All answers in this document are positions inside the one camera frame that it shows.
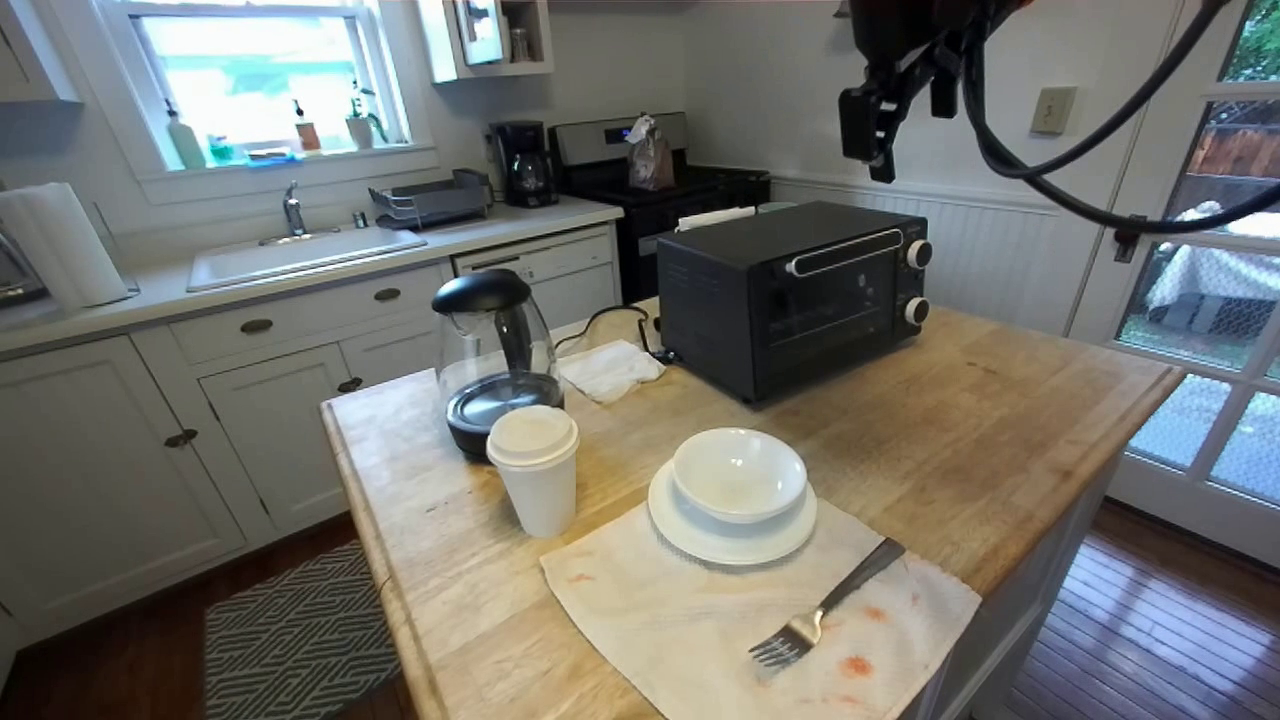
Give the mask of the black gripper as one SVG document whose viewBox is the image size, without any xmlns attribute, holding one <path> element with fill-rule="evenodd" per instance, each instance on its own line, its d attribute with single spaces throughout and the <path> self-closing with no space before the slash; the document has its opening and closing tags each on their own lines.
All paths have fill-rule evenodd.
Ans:
<svg viewBox="0 0 1280 720">
<path fill-rule="evenodd" d="M 916 95 L 931 91 L 931 115 L 954 119 L 960 105 L 960 61 L 918 58 L 948 38 L 987 38 L 1033 0 L 847 0 L 864 82 L 838 96 L 842 154 L 863 163 L 874 182 L 897 178 L 895 141 Z"/>
</svg>

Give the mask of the toaster oven door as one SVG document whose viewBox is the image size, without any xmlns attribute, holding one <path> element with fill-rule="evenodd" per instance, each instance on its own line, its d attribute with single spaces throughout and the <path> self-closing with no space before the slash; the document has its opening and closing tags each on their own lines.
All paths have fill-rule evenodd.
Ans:
<svg viewBox="0 0 1280 720">
<path fill-rule="evenodd" d="M 827 355 L 841 357 L 863 341 L 892 334 L 899 250 L 805 278 L 785 270 L 791 258 L 805 252 L 751 272 L 751 378 L 758 400 L 809 377 Z"/>
</svg>

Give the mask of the black toaster oven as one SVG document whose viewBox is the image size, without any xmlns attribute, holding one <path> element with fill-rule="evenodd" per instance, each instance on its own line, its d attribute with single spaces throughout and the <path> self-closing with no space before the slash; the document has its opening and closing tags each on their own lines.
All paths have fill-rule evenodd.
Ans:
<svg viewBox="0 0 1280 720">
<path fill-rule="evenodd" d="M 655 238 L 662 343 L 758 404 L 920 334 L 924 217 L 813 201 Z"/>
</svg>

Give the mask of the white bowl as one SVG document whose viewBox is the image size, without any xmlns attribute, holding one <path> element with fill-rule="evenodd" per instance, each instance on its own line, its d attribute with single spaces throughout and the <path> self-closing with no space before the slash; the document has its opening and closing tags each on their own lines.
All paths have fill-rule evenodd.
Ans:
<svg viewBox="0 0 1280 720">
<path fill-rule="evenodd" d="M 671 464 L 686 500 L 733 524 L 778 516 L 809 487 L 805 462 L 790 445 L 746 428 L 699 432 L 676 448 Z"/>
</svg>

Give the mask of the white dish towel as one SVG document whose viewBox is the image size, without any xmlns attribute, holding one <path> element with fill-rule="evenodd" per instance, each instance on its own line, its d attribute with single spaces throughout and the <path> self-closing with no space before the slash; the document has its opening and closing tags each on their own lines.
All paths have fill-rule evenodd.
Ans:
<svg viewBox="0 0 1280 720">
<path fill-rule="evenodd" d="M 756 210 L 758 208 L 755 206 L 728 208 L 723 210 L 704 211 L 689 217 L 682 217 L 677 220 L 676 232 L 687 232 L 724 222 L 732 222 L 737 219 L 755 217 Z"/>
</svg>

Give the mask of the black kitchen stove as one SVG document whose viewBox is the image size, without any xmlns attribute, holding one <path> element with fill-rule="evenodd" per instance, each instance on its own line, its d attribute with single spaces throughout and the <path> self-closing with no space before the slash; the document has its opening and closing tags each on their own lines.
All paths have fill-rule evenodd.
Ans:
<svg viewBox="0 0 1280 720">
<path fill-rule="evenodd" d="M 689 163 L 685 113 L 658 113 L 654 120 L 672 151 L 675 186 L 667 190 L 639 190 L 628 183 L 627 137 L 634 118 L 563 123 L 548 129 L 558 190 L 623 211 L 616 223 L 614 255 L 627 304 L 658 293 L 655 234 L 673 231 L 685 217 L 754 208 L 771 200 L 771 176 L 765 170 Z"/>
</svg>

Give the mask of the black coffee maker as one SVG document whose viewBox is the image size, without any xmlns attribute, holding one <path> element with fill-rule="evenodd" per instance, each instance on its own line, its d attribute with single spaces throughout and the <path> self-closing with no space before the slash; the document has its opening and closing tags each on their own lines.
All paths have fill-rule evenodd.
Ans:
<svg viewBox="0 0 1280 720">
<path fill-rule="evenodd" d="M 498 122 L 490 124 L 490 133 L 500 164 L 504 202 L 524 209 L 558 204 L 544 124 L 539 120 Z"/>
</svg>

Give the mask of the glass kettle with black lid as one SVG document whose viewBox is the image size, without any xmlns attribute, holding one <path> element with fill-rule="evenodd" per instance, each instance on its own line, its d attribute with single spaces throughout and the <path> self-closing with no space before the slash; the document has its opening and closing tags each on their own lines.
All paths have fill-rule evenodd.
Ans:
<svg viewBox="0 0 1280 720">
<path fill-rule="evenodd" d="M 445 282 L 431 300 L 440 318 L 436 383 L 457 448 L 486 461 L 492 428 L 527 406 L 564 406 L 556 351 L 531 286 L 489 268 Z"/>
</svg>

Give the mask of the white paper cup with lid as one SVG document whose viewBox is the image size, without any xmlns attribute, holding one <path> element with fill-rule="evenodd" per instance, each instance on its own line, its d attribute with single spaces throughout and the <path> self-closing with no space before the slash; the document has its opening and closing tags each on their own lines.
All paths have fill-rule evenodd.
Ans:
<svg viewBox="0 0 1280 720">
<path fill-rule="evenodd" d="M 559 407 L 518 407 L 493 425 L 486 456 L 527 534 L 561 536 L 572 523 L 579 446 L 579 425 Z"/>
</svg>

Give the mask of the metal fork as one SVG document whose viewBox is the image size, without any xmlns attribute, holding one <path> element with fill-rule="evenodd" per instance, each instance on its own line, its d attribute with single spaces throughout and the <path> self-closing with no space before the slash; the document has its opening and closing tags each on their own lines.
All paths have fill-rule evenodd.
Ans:
<svg viewBox="0 0 1280 720">
<path fill-rule="evenodd" d="M 826 615 L 905 553 L 906 548 L 896 539 L 882 539 L 814 609 L 796 614 L 777 632 L 754 644 L 749 650 L 751 660 L 769 670 L 794 665 L 820 643 Z"/>
</svg>

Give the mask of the potted plant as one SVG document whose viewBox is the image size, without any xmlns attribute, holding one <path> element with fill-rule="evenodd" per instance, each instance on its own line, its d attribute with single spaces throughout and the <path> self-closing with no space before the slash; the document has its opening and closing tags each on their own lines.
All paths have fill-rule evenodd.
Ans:
<svg viewBox="0 0 1280 720">
<path fill-rule="evenodd" d="M 356 149 L 364 151 L 389 145 L 389 135 L 376 113 L 376 92 L 356 78 L 352 79 L 351 90 L 346 127 Z"/>
</svg>

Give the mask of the chrome tap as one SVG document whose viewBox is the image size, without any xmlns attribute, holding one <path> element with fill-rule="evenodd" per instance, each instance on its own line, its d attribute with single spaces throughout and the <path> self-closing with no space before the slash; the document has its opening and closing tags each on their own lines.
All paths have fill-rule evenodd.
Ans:
<svg viewBox="0 0 1280 720">
<path fill-rule="evenodd" d="M 297 188 L 298 188 L 298 182 L 292 181 L 289 186 L 285 188 L 282 200 L 282 210 L 285 219 L 285 233 L 278 237 L 260 240 L 257 242 L 259 247 L 270 247 L 285 243 L 303 242 L 317 238 L 321 234 L 337 234 L 342 232 L 340 227 L 330 227 L 320 231 L 308 231 L 302 215 L 301 202 L 296 197 Z"/>
</svg>

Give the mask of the white kitchen cabinets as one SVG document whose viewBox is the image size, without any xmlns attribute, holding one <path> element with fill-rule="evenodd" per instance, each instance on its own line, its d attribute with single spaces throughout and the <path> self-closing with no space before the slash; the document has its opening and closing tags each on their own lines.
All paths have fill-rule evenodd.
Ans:
<svg viewBox="0 0 1280 720">
<path fill-rule="evenodd" d="M 320 407 L 434 364 L 451 258 L 621 217 L 497 205 L 399 252 L 189 293 L 196 255 L 0 310 L 0 655 L 343 512 Z"/>
</svg>

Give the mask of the paper towel roll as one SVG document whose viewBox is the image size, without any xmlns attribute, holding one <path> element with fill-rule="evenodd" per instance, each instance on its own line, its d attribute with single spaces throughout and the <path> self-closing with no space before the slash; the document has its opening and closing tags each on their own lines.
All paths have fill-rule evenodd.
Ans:
<svg viewBox="0 0 1280 720">
<path fill-rule="evenodd" d="M 61 309 L 73 313 L 131 296 L 69 184 L 0 191 L 0 227 Z"/>
</svg>

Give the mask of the wall switch plate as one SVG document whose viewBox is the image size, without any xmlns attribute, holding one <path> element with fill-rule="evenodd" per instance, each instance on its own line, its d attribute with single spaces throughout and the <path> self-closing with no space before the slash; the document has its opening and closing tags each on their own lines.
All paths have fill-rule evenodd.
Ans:
<svg viewBox="0 0 1280 720">
<path fill-rule="evenodd" d="M 1069 127 L 1076 92 L 1076 86 L 1043 87 L 1036 101 L 1029 132 L 1043 137 L 1062 136 Z"/>
</svg>

